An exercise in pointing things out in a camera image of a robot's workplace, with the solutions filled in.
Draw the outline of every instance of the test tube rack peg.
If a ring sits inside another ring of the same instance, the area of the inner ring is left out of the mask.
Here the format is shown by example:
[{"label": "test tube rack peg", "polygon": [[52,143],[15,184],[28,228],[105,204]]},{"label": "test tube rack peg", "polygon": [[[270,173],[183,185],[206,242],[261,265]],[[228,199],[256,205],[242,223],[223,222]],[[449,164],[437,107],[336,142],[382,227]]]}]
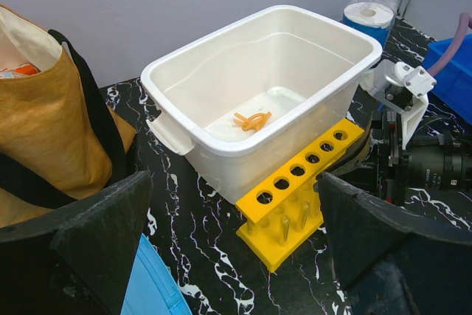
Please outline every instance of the test tube rack peg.
[{"label": "test tube rack peg", "polygon": [[316,176],[363,132],[349,120],[339,121],[236,202],[247,218],[236,234],[270,272],[323,224]]}]

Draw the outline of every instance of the blue plastic bin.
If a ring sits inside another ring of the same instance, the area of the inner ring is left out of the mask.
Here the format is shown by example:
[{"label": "blue plastic bin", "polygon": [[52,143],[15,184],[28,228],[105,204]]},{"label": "blue plastic bin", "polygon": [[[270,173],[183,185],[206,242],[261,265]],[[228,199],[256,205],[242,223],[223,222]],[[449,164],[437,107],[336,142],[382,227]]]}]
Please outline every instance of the blue plastic bin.
[{"label": "blue plastic bin", "polygon": [[166,265],[141,235],[121,315],[154,314],[192,315]]},{"label": "blue plastic bin", "polygon": [[[429,44],[423,67],[431,68],[451,42],[452,38]],[[433,93],[472,124],[472,34],[465,36],[456,55],[435,78]]]}]

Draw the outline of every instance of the black marble countertop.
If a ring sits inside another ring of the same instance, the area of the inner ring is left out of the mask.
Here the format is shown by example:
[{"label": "black marble countertop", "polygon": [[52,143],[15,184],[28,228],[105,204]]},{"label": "black marble countertop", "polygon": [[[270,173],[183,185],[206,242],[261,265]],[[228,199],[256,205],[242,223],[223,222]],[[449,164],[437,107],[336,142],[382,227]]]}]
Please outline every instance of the black marble countertop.
[{"label": "black marble countertop", "polygon": [[[418,66],[432,38],[397,20],[383,57]],[[183,157],[149,131],[158,115],[139,78],[103,88],[107,103],[137,135],[131,155],[136,170],[149,170],[154,190],[144,233],[156,247],[194,314],[351,314],[346,294],[333,279],[326,231],[314,232],[278,269],[264,264],[235,232],[243,216],[220,197]],[[460,129],[472,128],[434,95],[426,115],[446,114]],[[378,103],[358,89],[348,118],[365,126]],[[430,134],[444,129],[437,122]],[[472,198],[464,193],[410,190],[406,208],[471,230]]]}]

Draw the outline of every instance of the toilet paper roll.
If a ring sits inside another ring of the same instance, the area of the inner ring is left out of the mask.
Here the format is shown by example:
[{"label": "toilet paper roll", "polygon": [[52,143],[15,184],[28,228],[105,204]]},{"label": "toilet paper roll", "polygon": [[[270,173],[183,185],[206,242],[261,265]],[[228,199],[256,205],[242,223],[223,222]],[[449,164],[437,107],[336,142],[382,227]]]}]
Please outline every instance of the toilet paper roll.
[{"label": "toilet paper roll", "polygon": [[355,3],[344,9],[342,23],[359,30],[385,45],[395,14],[392,9],[378,3]]}]

